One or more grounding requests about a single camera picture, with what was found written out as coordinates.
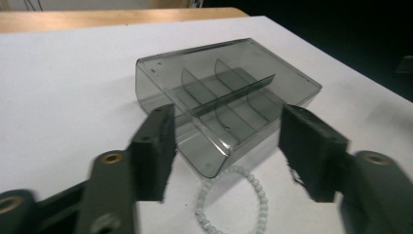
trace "white paper surface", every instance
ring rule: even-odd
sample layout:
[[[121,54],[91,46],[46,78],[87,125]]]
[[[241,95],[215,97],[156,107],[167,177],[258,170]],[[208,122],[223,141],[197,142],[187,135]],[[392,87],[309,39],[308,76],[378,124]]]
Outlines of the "white paper surface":
[[[308,108],[352,141],[349,152],[387,154],[413,177],[413,104],[259,17],[0,34],[0,191],[30,188],[45,199],[85,180],[97,155],[124,149],[146,117],[134,93],[137,59],[247,37],[323,85]],[[267,233],[344,233],[340,197],[311,201],[276,147],[258,146],[238,165],[267,193]],[[194,216],[202,180],[177,155],[165,203],[139,203],[142,233],[203,233]],[[254,233],[258,200],[228,177],[206,214],[224,232]]]

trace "wooden surface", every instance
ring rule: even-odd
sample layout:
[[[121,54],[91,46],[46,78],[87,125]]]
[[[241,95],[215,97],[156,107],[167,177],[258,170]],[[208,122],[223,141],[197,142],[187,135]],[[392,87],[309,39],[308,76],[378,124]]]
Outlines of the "wooden surface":
[[[87,12],[3,12],[0,32],[48,31],[128,23],[242,18],[236,8],[124,10]]]

